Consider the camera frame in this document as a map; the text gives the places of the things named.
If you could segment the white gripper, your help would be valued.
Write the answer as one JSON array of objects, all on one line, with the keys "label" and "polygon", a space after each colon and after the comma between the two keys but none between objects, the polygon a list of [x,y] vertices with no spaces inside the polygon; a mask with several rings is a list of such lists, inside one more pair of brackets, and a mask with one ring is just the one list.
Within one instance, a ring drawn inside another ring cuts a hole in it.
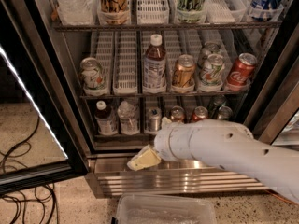
[{"label": "white gripper", "polygon": [[139,171],[160,164],[161,158],[165,161],[181,160],[180,150],[184,141],[182,127],[181,123],[172,123],[168,117],[162,117],[162,129],[155,136],[154,147],[144,146],[127,162],[127,166],[133,171]]}]

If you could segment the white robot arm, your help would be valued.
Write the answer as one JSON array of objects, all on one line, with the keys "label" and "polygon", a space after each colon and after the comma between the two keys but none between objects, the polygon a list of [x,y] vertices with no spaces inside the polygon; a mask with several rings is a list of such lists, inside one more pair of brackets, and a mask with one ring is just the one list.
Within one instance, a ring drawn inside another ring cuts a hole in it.
[{"label": "white robot arm", "polygon": [[138,171],[181,160],[246,175],[299,203],[299,152],[262,143],[242,124],[216,119],[165,124],[154,144],[143,147],[127,166]]}]

